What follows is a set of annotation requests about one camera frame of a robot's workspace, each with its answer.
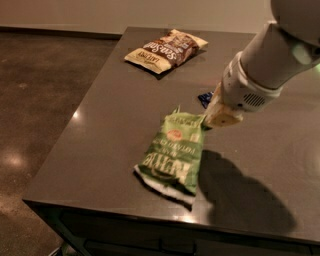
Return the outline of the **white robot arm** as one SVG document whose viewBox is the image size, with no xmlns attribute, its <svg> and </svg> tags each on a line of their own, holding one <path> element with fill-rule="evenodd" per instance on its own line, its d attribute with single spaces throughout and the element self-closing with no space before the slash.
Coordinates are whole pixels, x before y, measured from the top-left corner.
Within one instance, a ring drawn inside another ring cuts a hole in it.
<svg viewBox="0 0 320 256">
<path fill-rule="evenodd" d="M 320 0 L 270 0 L 274 19 L 225 68 L 204 112 L 209 128 L 239 123 L 320 62 Z"/>
</svg>

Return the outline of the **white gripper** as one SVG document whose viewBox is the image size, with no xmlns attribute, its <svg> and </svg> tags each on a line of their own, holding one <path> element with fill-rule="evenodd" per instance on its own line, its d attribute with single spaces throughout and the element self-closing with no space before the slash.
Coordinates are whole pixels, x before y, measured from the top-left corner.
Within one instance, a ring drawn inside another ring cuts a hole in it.
<svg viewBox="0 0 320 256">
<path fill-rule="evenodd" d="M 238 52 L 225 68 L 221 84 L 215 88 L 204 112 L 203 124 L 209 129 L 238 124 L 243 121 L 241 111 L 260 111 L 280 96 L 282 88 L 264 88 L 248 77 L 242 68 L 241 56 Z"/>
</svg>

